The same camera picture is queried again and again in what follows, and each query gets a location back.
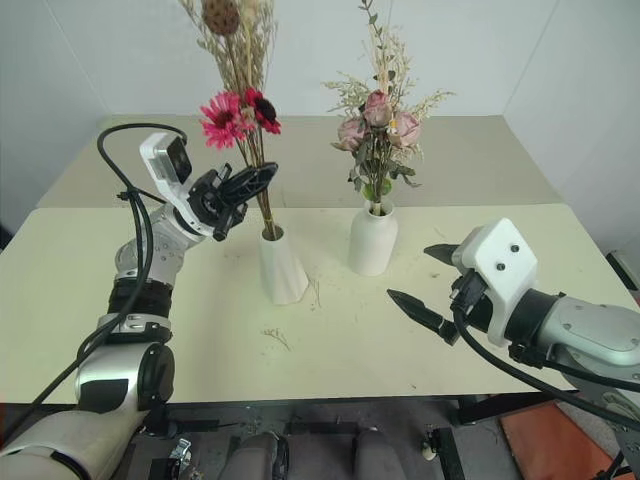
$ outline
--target orange mat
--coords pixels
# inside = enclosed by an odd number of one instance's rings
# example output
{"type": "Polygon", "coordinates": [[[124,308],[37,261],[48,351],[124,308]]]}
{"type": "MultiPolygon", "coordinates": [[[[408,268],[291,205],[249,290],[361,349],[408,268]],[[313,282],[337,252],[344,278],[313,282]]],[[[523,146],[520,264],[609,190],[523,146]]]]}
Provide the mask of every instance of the orange mat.
{"type": "Polygon", "coordinates": [[[525,480],[588,480],[611,464],[611,457],[555,405],[510,415],[501,422],[525,480]]]}

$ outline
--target pink gerbera daisy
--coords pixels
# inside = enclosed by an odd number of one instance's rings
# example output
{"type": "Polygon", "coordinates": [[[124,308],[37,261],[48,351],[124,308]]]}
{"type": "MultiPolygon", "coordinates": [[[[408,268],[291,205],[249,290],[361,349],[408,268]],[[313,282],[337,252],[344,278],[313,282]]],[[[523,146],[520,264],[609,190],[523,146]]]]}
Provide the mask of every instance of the pink gerbera daisy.
{"type": "Polygon", "coordinates": [[[219,93],[209,101],[209,107],[200,107],[210,120],[201,120],[207,147],[215,144],[218,149],[233,147],[235,140],[244,140],[245,132],[255,125],[240,113],[240,96],[233,92],[219,93]]]}

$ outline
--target white table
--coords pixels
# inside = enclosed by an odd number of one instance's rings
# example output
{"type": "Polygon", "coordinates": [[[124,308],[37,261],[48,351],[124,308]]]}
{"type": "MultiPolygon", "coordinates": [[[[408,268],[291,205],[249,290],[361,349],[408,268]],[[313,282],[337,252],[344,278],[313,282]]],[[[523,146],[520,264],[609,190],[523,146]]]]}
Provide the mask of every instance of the white table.
{"type": "MultiPolygon", "coordinates": [[[[170,315],[172,402],[529,391],[463,341],[449,347],[415,324],[385,293],[406,291],[447,313],[456,271],[422,249],[459,242],[502,216],[515,222],[538,256],[541,290],[637,308],[565,205],[398,208],[396,252],[388,271],[375,278],[345,266],[355,213],[276,209],[314,284],[295,305],[273,306],[262,293],[255,210],[226,242],[207,241],[188,252],[170,315]],[[270,329],[288,348],[265,334],[270,329]]],[[[0,255],[0,401],[32,400],[73,359],[106,311],[113,257],[132,234],[124,208],[47,208],[29,217],[0,255]]],[[[569,388],[553,372],[534,373],[569,388]]],[[[71,381],[48,401],[74,402],[71,381]]]]}

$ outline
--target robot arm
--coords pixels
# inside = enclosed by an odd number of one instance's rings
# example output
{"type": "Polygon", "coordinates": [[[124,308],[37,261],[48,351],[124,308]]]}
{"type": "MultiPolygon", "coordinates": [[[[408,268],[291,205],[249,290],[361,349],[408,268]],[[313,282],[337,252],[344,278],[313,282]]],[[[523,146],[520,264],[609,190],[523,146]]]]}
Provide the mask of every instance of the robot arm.
{"type": "MultiPolygon", "coordinates": [[[[592,404],[640,421],[640,314],[533,289],[536,257],[507,219],[473,230],[460,245],[434,245],[425,253],[462,275],[452,285],[454,317],[495,345],[509,343],[516,361],[557,366],[592,404]],[[590,380],[598,378],[604,384],[590,380]]],[[[405,293],[389,294],[412,319],[450,344],[457,340],[461,328],[456,327],[464,327],[459,321],[454,326],[405,293]]],[[[608,423],[640,473],[640,431],[608,423]]]]}
{"type": "MultiPolygon", "coordinates": [[[[276,164],[231,167],[189,179],[191,164],[181,139],[154,134],[140,153],[169,203],[151,214],[154,251],[147,282],[124,321],[80,366],[78,405],[37,422],[0,452],[2,478],[107,480],[147,414],[173,393],[174,359],[169,311],[176,275],[186,251],[207,236],[224,240],[241,223],[246,202],[264,190],[276,164]]],[[[135,288],[136,241],[116,254],[117,273],[106,315],[114,319],[135,288]]]]}

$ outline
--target pink rose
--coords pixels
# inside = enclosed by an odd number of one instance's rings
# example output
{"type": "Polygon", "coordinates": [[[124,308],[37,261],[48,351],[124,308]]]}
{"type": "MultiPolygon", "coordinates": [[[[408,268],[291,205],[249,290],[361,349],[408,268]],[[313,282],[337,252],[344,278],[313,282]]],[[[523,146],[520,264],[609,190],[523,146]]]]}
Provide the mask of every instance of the pink rose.
{"type": "Polygon", "coordinates": [[[389,97],[376,90],[369,95],[364,106],[364,118],[373,127],[384,127],[389,124],[392,116],[389,97]]]}
{"type": "Polygon", "coordinates": [[[355,152],[360,147],[364,138],[364,128],[362,120],[359,118],[351,118],[342,122],[338,127],[338,139],[340,143],[334,143],[333,146],[345,150],[347,152],[355,152]]]}
{"type": "Polygon", "coordinates": [[[420,137],[420,122],[408,112],[399,112],[395,118],[395,129],[389,139],[395,147],[411,147],[420,137]]]}

